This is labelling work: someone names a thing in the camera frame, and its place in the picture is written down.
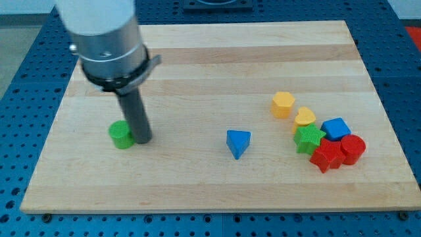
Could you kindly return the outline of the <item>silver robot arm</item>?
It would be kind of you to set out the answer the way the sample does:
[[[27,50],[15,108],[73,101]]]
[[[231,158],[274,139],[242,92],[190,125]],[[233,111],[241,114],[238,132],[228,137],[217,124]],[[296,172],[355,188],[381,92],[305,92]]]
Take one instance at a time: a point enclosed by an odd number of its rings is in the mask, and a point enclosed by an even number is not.
[[[151,58],[137,23],[133,0],[56,0],[86,78],[104,92],[125,95],[161,63]]]

